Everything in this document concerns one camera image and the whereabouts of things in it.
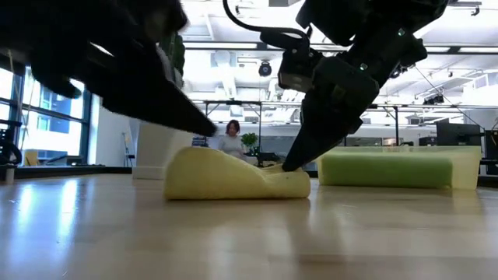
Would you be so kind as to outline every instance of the yellow foam block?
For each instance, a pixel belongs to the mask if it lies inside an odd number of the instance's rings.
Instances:
[[[310,178],[302,170],[281,166],[259,169],[224,152],[188,147],[170,165],[164,186],[166,199],[307,198]]]

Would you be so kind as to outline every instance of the window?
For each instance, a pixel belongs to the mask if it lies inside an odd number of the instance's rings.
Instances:
[[[73,79],[71,84],[82,92],[85,90],[85,85],[79,81]],[[83,117],[82,97],[73,100],[53,93],[34,79],[31,68],[26,68],[26,74],[24,75],[23,103],[78,119]]]
[[[23,115],[26,116],[27,125],[23,121],[19,147],[38,150],[42,159],[64,154],[79,155],[82,123],[33,111],[28,114],[26,110],[23,110]]]
[[[38,117],[38,130],[48,131],[50,127],[50,119],[48,117]]]
[[[10,99],[12,96],[12,81],[14,74],[0,68],[0,97]]]

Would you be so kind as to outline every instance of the woman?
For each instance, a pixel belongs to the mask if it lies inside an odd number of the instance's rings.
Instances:
[[[240,124],[237,120],[231,120],[226,125],[225,136],[219,140],[218,149],[238,159],[245,160],[244,146],[239,136]]]

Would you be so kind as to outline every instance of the dark hair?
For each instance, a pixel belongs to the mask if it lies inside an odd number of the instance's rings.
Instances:
[[[225,133],[228,134],[228,131],[230,130],[230,126],[233,124],[233,126],[235,126],[235,130],[237,131],[237,133],[240,132],[240,124],[239,124],[239,121],[238,120],[231,120],[228,122],[228,124],[226,125],[226,131]]]

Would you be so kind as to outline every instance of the metal frame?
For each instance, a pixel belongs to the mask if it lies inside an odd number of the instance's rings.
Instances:
[[[240,100],[203,100],[202,101],[205,104],[205,115],[206,117],[209,116],[210,113],[212,113],[220,104],[224,105],[237,105],[237,106],[243,106],[243,105],[248,105],[258,116],[259,116],[259,122],[258,122],[258,152],[261,152],[261,119],[263,116],[263,103],[261,101],[240,101]],[[209,104],[216,104],[214,108],[209,110]],[[259,106],[259,113],[251,106],[251,105],[256,105]]]
[[[301,103],[298,102],[261,102],[261,101],[238,101],[238,100],[194,100],[194,103],[203,103],[205,104],[205,113],[206,116],[209,116],[211,112],[213,112],[220,104],[226,104],[226,105],[239,105],[242,106],[244,104],[249,105],[249,107],[254,110],[254,112],[260,116],[259,117],[259,147],[261,148],[261,116],[262,116],[262,109],[263,106],[286,106],[286,107],[301,107]],[[209,104],[216,104],[216,106],[209,111],[208,106]],[[259,106],[259,113],[251,106],[251,105],[258,105]],[[388,108],[392,108],[395,112],[395,114],[391,114],[391,112],[388,111]],[[370,105],[370,108],[367,109],[366,111],[386,111],[388,114],[395,119],[395,138],[396,138],[396,145],[400,145],[401,143],[399,142],[399,112],[416,112],[416,111],[408,111],[408,110],[403,110],[404,108],[423,108],[423,109],[440,109],[440,108],[447,108],[447,109],[498,109],[497,106],[480,106],[480,105],[415,105],[415,104],[372,104]],[[439,111],[440,113],[457,113],[457,112],[444,112],[444,111]]]

